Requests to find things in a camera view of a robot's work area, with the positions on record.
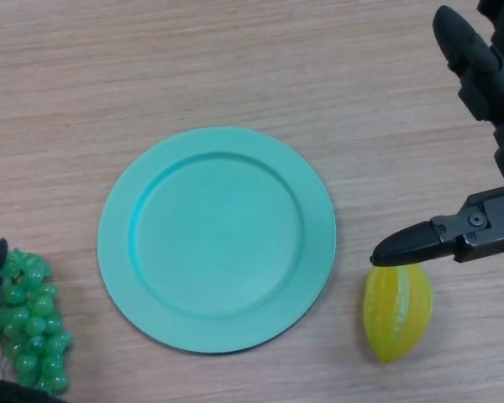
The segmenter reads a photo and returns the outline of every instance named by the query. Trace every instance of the green grapes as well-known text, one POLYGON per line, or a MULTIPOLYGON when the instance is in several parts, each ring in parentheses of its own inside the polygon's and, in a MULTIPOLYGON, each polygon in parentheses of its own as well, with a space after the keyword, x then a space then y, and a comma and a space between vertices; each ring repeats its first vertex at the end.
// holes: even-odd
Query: green grapes
POLYGON ((64 367, 64 361, 60 355, 51 355, 41 360, 41 371, 45 375, 58 375, 64 367))
POLYGON ((40 296, 32 306, 32 312, 40 317, 47 317, 54 311, 54 302, 49 296, 40 296))
POLYGON ((31 388, 35 381, 37 380, 38 372, 31 371, 24 374, 18 374, 17 382, 21 386, 25 386, 27 388, 31 388))
POLYGON ((58 287, 37 254, 15 249, 1 270, 0 333, 3 353, 13 362, 22 386, 59 394, 69 386, 64 352, 73 344, 56 307, 58 287))
POLYGON ((51 317, 47 317, 45 333, 48 334, 58 334, 62 329, 62 322, 60 315, 53 315, 51 317))
POLYGON ((19 285, 11 284, 4 289, 3 298, 11 305, 20 305, 26 301, 26 291, 19 285))
POLYGON ((45 338, 43 336, 33 336, 26 343, 26 352, 32 355, 40 355, 45 350, 45 338))
POLYGON ((13 309, 13 315, 11 316, 11 323, 17 327, 22 327, 30 319, 30 309, 26 306, 20 306, 13 309))
POLYGON ((38 359, 30 354, 20 354, 15 360, 15 369, 19 374, 27 374, 38 366, 38 359))
POLYGON ((24 331, 29 336, 39 336, 45 331, 46 322, 42 317, 31 317, 24 331))

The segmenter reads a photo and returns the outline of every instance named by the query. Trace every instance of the plate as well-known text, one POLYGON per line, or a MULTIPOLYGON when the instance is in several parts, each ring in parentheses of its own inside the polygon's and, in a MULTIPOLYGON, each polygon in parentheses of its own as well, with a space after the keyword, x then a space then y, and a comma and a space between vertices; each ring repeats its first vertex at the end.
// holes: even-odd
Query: plate
POLYGON ((102 210, 97 256, 118 309, 163 344, 252 348, 324 287, 336 249, 325 186, 295 151, 245 128, 199 128, 141 155, 102 210))

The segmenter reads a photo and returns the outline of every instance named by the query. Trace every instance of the wooden table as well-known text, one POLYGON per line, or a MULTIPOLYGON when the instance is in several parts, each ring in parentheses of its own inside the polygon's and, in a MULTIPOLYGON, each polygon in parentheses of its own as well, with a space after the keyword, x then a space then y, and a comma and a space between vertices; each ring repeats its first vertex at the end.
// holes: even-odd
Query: wooden table
MULTIPOLYGON (((492 127, 457 98, 439 0, 0 0, 0 237, 43 254, 75 337, 72 403, 504 402, 504 254, 425 264, 433 320, 376 362, 361 302, 386 235, 502 186, 492 127), (198 357, 134 330, 98 273, 123 169, 174 133, 231 124, 317 169, 339 220, 333 276, 290 331, 198 357)), ((450 0, 488 39, 477 1, 450 0)))

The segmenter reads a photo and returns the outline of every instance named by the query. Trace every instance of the screw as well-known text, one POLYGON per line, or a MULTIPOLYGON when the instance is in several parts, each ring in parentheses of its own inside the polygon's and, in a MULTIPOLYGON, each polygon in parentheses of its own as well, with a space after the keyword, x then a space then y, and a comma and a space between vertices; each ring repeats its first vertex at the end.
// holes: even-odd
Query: screw
POLYGON ((474 227, 481 227, 486 222, 486 219, 481 213, 473 212, 469 215, 469 222, 474 227))

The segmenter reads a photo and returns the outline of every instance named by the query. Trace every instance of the toy fruit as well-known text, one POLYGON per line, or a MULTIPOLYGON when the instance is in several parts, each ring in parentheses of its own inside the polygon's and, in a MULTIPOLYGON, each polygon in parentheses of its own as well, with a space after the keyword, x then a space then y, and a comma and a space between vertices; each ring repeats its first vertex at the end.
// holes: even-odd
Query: toy fruit
POLYGON ((64 392, 69 384, 64 356, 73 338, 56 305, 50 267, 41 256, 15 249, 0 275, 0 336, 18 382, 52 395, 64 392))
POLYGON ((391 363, 408 353, 428 328, 433 290, 418 264, 374 267, 364 296, 366 337, 377 358, 391 363))

